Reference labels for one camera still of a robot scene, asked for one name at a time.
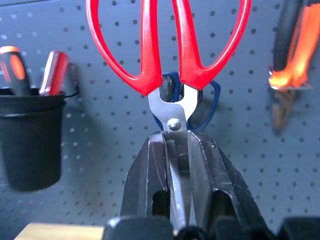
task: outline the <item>scissor blade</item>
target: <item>scissor blade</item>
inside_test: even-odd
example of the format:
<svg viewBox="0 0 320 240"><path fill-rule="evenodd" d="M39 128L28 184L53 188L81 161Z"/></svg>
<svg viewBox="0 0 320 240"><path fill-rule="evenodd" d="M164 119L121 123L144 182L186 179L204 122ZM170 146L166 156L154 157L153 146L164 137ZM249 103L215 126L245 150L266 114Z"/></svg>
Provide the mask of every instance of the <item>scissor blade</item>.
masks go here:
<svg viewBox="0 0 320 240"><path fill-rule="evenodd" d="M189 225L191 212L192 194L188 142L180 141L179 139L168 139L165 142L168 159L167 178L171 192L171 203L178 228L181 229Z"/></svg>

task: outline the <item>tool holder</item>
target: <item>tool holder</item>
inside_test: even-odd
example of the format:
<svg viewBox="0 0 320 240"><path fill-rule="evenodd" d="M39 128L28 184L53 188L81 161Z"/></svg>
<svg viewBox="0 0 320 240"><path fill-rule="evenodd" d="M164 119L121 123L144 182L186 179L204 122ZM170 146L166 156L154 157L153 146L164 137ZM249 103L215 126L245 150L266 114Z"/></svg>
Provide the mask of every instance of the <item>tool holder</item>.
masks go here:
<svg viewBox="0 0 320 240"><path fill-rule="evenodd" d="M61 177L61 127L65 93L13 95L0 88L0 153L9 185L19 191L47 188Z"/></svg>

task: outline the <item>scissor pivot screw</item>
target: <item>scissor pivot screw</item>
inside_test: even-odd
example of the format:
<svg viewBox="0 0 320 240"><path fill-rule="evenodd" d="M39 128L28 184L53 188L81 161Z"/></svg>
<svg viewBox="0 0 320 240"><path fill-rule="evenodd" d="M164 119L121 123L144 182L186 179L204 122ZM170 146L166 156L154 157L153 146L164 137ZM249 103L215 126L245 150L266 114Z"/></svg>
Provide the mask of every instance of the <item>scissor pivot screw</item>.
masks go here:
<svg viewBox="0 0 320 240"><path fill-rule="evenodd" d="M178 118L171 118L168 121L168 127L172 131L178 131L181 128L181 121Z"/></svg>

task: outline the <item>wooden block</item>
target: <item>wooden block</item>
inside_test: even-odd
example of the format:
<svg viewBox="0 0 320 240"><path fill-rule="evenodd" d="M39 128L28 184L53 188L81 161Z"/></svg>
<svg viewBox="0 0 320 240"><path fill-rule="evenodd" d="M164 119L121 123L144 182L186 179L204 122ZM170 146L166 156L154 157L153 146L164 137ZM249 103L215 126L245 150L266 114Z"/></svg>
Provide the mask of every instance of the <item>wooden block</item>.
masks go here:
<svg viewBox="0 0 320 240"><path fill-rule="evenodd" d="M101 240L102 226L29 223L14 240Z"/></svg>

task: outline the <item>red scissors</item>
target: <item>red scissors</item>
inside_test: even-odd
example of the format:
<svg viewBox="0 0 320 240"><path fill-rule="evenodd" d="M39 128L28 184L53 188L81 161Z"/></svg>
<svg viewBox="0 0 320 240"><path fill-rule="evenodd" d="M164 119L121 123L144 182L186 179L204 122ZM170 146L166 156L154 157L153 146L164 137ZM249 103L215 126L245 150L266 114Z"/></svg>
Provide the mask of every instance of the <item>red scissors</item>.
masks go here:
<svg viewBox="0 0 320 240"><path fill-rule="evenodd" d="M141 66L137 76L128 73L108 49L99 26L99 0L86 0L86 13L93 40L113 71L133 89L148 96L152 113L163 125L169 169L167 173L174 215L179 227L188 225L191 185L187 121L195 111L198 90L202 90L226 65L238 46L250 14L251 0L240 0L232 35L221 55L210 66L201 64L197 38L188 0L172 0L179 51L179 77L184 84L182 100L171 103L160 98L162 72L158 45L157 0L141 0Z"/></svg>

